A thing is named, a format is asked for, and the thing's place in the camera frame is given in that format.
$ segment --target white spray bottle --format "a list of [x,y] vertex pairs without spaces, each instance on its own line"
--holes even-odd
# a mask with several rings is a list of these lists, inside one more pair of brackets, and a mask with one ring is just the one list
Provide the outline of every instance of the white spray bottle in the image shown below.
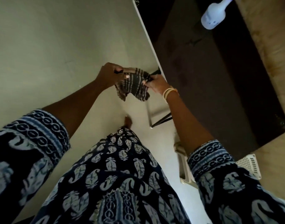
[[201,18],[202,25],[212,30],[226,17],[225,9],[232,0],[222,0],[221,3],[212,3]]

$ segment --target folded cloth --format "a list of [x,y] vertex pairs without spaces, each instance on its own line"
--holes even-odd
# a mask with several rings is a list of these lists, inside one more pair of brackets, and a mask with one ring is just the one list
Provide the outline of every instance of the folded cloth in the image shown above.
[[140,101],[146,101],[150,97],[148,87],[143,84],[143,80],[146,82],[151,81],[150,74],[139,68],[124,68],[123,74],[130,75],[130,78],[124,81],[119,81],[115,84],[119,98],[123,101],[129,93],[133,94]]

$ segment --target sleeve cuff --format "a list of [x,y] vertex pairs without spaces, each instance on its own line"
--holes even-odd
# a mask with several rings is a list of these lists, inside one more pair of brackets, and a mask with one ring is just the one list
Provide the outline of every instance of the sleeve cuff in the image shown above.
[[233,157],[218,140],[209,141],[190,154],[187,163],[196,182],[206,172],[234,163]]
[[70,139],[63,123],[51,113],[36,109],[4,126],[4,129],[28,138],[56,166],[70,148]]

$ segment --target dark glossy table surface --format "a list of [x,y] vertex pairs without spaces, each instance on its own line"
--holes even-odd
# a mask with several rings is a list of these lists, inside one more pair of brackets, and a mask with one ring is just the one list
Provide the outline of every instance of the dark glossy table surface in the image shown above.
[[167,81],[237,160],[283,134],[285,115],[236,3],[215,29],[200,30],[213,2],[137,3]]

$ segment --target bangle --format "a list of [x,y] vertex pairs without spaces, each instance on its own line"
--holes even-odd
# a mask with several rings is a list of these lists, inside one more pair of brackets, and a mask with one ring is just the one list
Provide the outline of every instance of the bangle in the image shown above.
[[165,100],[166,103],[167,103],[167,101],[166,101],[167,96],[168,96],[168,94],[169,94],[171,91],[176,91],[177,94],[179,94],[179,93],[178,93],[178,90],[175,89],[175,88],[173,88],[173,87],[168,88],[167,90],[165,90],[162,96],[163,96],[163,99]]

